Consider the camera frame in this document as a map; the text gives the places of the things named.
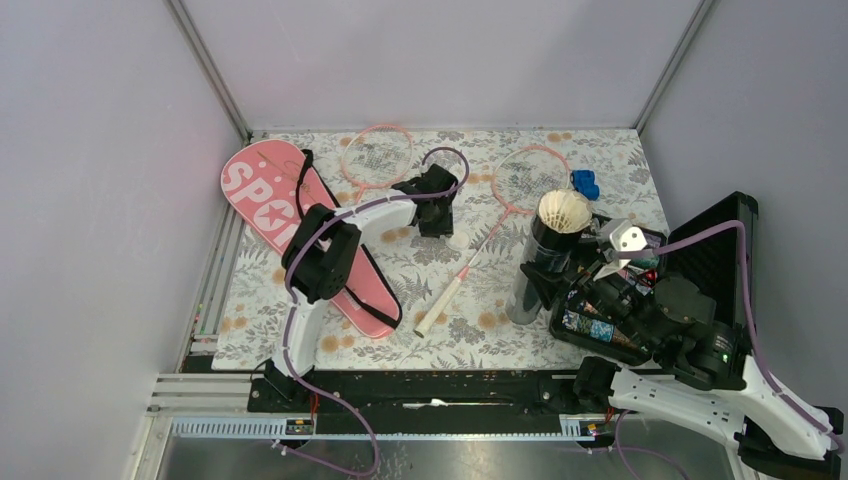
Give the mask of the white tube lid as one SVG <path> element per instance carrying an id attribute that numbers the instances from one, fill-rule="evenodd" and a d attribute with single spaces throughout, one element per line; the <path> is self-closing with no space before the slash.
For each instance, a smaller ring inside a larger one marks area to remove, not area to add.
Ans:
<path id="1" fill-rule="evenodd" d="M 445 240 L 446 245 L 454 251 L 465 251 L 470 244 L 470 236 L 465 231 L 455 231 Z"/>

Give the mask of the black shuttlecock tube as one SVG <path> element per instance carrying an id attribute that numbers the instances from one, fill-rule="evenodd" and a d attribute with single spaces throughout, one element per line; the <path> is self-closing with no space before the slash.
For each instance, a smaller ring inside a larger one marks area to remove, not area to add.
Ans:
<path id="1" fill-rule="evenodd" d="M 576 233 L 557 233 L 542 223 L 537 216 L 537 207 L 520 264 L 539 262 L 541 267 L 548 271 L 561 272 L 587 227 Z M 535 321 L 541 308 L 542 305 L 535 290 L 528 284 L 526 276 L 519 271 L 512 284 L 511 296 L 508 298 L 505 309 L 507 317 L 517 325 L 528 325 Z"/>

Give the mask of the white shuttlecock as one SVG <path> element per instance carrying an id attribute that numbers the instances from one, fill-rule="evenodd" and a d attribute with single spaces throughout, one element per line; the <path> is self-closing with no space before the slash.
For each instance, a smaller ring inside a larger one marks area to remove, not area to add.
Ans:
<path id="1" fill-rule="evenodd" d="M 592 219 L 590 201 L 574 190 L 552 190 L 538 204 L 537 216 L 548 228 L 561 234 L 584 230 Z"/>

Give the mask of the pink racket bag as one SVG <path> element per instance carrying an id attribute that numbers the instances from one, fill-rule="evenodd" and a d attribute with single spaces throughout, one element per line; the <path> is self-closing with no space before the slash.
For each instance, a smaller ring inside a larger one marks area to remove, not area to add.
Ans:
<path id="1" fill-rule="evenodd" d="M 271 139 L 243 148 L 222 170 L 220 185 L 229 203 L 279 254 L 308 208 L 339 205 L 312 160 L 310 150 Z M 399 300 L 364 245 L 356 252 L 345 289 L 331 304 L 372 339 L 393 333 L 402 319 Z"/>

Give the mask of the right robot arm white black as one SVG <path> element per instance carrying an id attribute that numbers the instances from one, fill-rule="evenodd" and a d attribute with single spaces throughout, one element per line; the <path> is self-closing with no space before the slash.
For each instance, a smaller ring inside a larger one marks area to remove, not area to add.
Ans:
<path id="1" fill-rule="evenodd" d="M 559 340 L 589 351 L 568 400 L 583 410 L 651 414 L 729 447 L 778 479 L 836 479 L 843 413 L 802 403 L 760 368 L 736 285 L 660 270 L 647 291 L 602 276 L 601 254 L 575 253 L 553 272 L 522 273 Z"/>

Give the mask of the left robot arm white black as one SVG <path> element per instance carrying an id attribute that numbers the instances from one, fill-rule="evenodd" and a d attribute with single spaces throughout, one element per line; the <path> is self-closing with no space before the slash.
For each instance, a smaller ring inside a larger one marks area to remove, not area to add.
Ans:
<path id="1" fill-rule="evenodd" d="M 288 411 L 309 401 L 310 385 L 302 378 L 314 368 L 320 322 L 331 299 L 347 286 L 365 233 L 416 226 L 423 237 L 454 233 L 452 201 L 467 177 L 433 164 L 422 175 L 397 183 L 385 197 L 344 209 L 318 204 L 301 221 L 282 256 L 285 288 L 291 297 L 282 344 L 272 361 L 283 375 L 272 398 Z"/>

